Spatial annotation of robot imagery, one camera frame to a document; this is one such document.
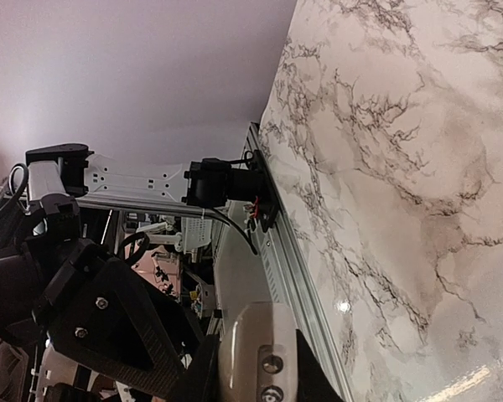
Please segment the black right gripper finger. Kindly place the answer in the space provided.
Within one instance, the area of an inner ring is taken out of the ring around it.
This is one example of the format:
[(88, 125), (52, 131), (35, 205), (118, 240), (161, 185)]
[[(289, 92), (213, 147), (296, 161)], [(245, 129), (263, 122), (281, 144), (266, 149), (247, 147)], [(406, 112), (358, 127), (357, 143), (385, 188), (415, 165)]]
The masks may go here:
[(297, 329), (298, 402), (342, 402), (303, 333)]

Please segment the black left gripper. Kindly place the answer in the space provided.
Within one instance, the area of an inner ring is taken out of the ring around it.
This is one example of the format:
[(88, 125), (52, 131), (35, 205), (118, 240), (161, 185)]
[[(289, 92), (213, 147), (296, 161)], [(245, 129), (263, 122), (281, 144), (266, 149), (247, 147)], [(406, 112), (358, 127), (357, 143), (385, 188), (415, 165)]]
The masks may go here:
[(91, 240), (56, 249), (61, 264), (33, 309), (55, 350), (166, 401), (182, 398), (178, 349), (201, 344), (181, 306)]

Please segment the grey white remote control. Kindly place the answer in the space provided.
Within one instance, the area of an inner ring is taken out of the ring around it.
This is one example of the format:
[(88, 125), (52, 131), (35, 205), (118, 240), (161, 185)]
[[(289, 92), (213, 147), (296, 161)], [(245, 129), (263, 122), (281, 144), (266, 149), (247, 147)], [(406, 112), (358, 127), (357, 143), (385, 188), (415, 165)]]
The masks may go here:
[(295, 401), (297, 325), (281, 303), (248, 304), (226, 330), (218, 352), (219, 401)]

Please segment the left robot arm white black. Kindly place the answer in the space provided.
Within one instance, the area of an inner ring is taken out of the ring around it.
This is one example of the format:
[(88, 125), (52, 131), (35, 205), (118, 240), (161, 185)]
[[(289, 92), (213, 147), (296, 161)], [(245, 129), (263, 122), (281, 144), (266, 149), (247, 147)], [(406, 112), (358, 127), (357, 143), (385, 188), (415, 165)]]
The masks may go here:
[(0, 250), (0, 339), (25, 347), (48, 336), (80, 365), (167, 401), (212, 401), (218, 343), (198, 320), (82, 234), (80, 198), (166, 213), (184, 197), (180, 165), (130, 167), (83, 144), (27, 152), (8, 200), (28, 199), (13, 243)]

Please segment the front aluminium rail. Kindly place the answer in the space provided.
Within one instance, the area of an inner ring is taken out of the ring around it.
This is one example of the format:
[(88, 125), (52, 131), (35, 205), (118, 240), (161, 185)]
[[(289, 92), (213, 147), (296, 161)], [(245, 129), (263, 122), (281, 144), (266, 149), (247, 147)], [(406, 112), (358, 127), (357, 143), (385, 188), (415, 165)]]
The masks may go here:
[(334, 390), (342, 401), (352, 401), (318, 292), (284, 207), (281, 204), (273, 227), (266, 232), (251, 211), (250, 203), (230, 201), (227, 208), (210, 214), (225, 224), (215, 254), (217, 296), (224, 318), (221, 340), (248, 304), (285, 304)]

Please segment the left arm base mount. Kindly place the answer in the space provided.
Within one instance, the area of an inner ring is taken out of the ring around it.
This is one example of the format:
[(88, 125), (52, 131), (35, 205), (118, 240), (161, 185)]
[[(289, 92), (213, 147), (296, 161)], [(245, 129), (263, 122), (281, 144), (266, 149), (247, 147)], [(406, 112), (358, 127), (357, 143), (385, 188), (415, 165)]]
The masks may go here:
[(228, 201), (252, 204), (252, 217), (264, 232), (270, 230), (281, 210), (267, 163), (258, 150), (245, 152), (240, 160), (205, 158), (192, 162), (184, 172), (188, 187), (182, 201), (202, 209), (216, 209)]

